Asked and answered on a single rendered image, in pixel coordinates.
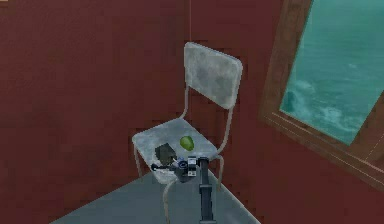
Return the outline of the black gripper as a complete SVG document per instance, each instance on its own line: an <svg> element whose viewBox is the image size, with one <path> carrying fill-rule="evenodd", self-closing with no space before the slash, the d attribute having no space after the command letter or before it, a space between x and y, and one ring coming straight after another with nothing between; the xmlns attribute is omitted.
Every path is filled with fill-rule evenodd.
<svg viewBox="0 0 384 224"><path fill-rule="evenodd" d="M178 177L181 183L185 183L190 180L190 177L188 176L188 162L185 160L179 161L177 163L177 166L173 164L170 164L170 165L152 164L150 168L152 171L157 171L157 170L168 170L172 172L175 171L175 175Z"/></svg>

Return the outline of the olive first-aid tin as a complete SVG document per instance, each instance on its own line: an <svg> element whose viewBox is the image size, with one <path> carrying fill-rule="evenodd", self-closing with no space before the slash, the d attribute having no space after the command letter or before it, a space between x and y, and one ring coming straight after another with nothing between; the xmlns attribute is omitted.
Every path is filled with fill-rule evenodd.
<svg viewBox="0 0 384 224"><path fill-rule="evenodd" d="M168 143L158 146L155 149L155 155L162 165L172 164L177 158L176 152Z"/></svg>

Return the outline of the pale grey metal chair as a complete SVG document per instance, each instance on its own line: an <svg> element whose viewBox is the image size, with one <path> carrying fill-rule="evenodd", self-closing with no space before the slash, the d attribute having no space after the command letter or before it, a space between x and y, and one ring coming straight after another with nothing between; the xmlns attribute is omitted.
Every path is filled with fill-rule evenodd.
<svg viewBox="0 0 384 224"><path fill-rule="evenodd" d="M230 137L233 112L237 103L243 65L240 59L196 42L187 42L183 48L185 75L184 109L178 117L141 131L132 137L137 171L142 164L151 170L152 164L162 165L155 149L168 143L178 160L189 156L209 159L208 175L212 193L222 186L225 160L222 156ZM219 144L203 132L203 123L210 122L217 109L225 120L223 137ZM183 136L191 136L194 149L187 151L180 145ZM176 178L168 170L152 171L158 183L166 184Z"/></svg>

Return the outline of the green apple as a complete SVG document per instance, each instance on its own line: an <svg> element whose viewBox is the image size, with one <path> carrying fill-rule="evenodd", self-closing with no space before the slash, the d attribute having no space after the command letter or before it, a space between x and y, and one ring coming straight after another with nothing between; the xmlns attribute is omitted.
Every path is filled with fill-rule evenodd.
<svg viewBox="0 0 384 224"><path fill-rule="evenodd" d="M191 136L183 136L180 139L180 145L187 151L192 151L194 149L194 141Z"/></svg>

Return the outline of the wooden framed window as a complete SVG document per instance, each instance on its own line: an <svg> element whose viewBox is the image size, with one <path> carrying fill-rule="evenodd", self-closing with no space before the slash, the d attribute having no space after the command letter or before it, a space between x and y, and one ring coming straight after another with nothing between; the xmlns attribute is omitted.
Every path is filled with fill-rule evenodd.
<svg viewBox="0 0 384 224"><path fill-rule="evenodd" d="M260 116L384 192L384 0L283 0Z"/></svg>

